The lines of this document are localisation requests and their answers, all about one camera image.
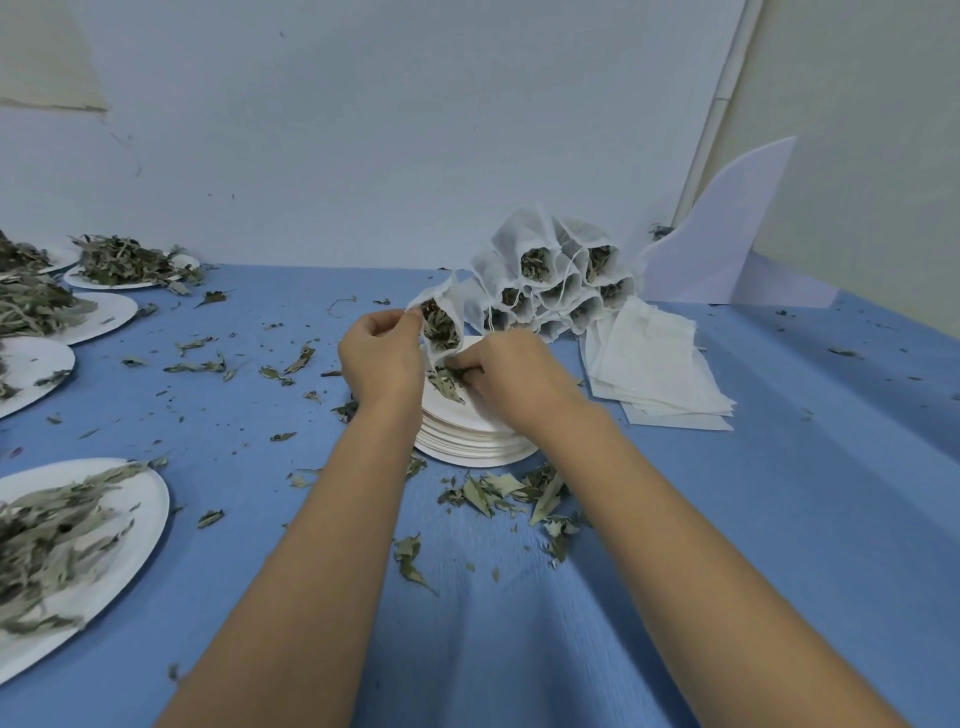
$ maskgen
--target blue tabletop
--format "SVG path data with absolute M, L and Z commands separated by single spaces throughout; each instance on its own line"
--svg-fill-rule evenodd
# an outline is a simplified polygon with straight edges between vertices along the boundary
M 76 347 L 67 383 L 0 422 L 0 475 L 168 453 L 163 475 L 185 506 L 101 616 L 0 687 L 5 728 L 127 728 L 159 715 L 175 689 L 168 666 L 190 669 L 297 512 L 305 493 L 286 475 L 320 467 L 342 431 L 329 408 L 347 386 L 320 378 L 338 366 L 337 341 L 374 300 L 404 304 L 445 275 L 223 266 L 207 287 L 228 291 L 225 303 L 133 292 L 159 312 Z M 734 432 L 626 427 L 611 412 L 914 725 L 956 725 L 960 342 L 850 295 L 780 314 L 667 307 L 699 323 L 698 344 L 738 402 Z M 178 361 L 175 342 L 207 335 L 218 340 L 188 359 L 223 351 L 230 367 L 243 362 L 232 381 L 162 371 Z M 295 386 L 257 372 L 289 364 L 305 342 L 317 353 Z M 575 341 L 553 349 L 582 375 Z M 149 366 L 128 369 L 125 356 Z M 311 389 L 323 404 L 301 396 Z M 55 413 L 61 425 L 47 422 Z M 440 479 L 462 472 L 431 460 L 407 484 L 396 534 L 421 534 L 417 566 L 440 596 L 388 566 L 354 725 L 695 725 L 596 533 L 574 537 L 551 570 L 542 531 L 524 520 L 437 504 Z M 219 508 L 220 522 L 196 528 Z

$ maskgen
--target hand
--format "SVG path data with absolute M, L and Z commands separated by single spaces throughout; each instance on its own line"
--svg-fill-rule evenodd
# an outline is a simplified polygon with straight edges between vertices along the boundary
M 534 442 L 589 403 L 546 344 L 523 328 L 490 333 L 445 365 L 466 370 L 464 381 Z
M 340 340 L 340 368 L 361 404 L 390 402 L 420 413 L 423 354 L 418 307 L 361 316 Z

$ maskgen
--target stack of paper plates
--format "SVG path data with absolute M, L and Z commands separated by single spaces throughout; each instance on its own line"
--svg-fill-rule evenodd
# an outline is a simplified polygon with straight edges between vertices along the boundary
M 466 346 L 481 336 L 466 336 Z M 429 379 L 423 385 L 423 426 L 417 449 L 445 463 L 465 468 L 509 465 L 537 451 L 537 446 L 516 434 L 498 418 L 483 399 L 457 385 L 462 403 L 444 397 Z

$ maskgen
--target person's left hand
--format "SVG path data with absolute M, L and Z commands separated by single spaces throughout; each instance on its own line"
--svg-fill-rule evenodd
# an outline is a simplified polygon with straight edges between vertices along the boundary
M 361 404 L 413 407 L 423 397 L 423 316 L 415 306 L 361 316 L 340 340 L 340 368 Z

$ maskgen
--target forearm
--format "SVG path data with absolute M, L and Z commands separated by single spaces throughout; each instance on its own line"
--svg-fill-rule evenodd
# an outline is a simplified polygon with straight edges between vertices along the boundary
M 599 405 L 574 419 L 541 445 L 703 725 L 905 725 Z
M 158 727 L 349 724 L 419 414 L 361 405 Z

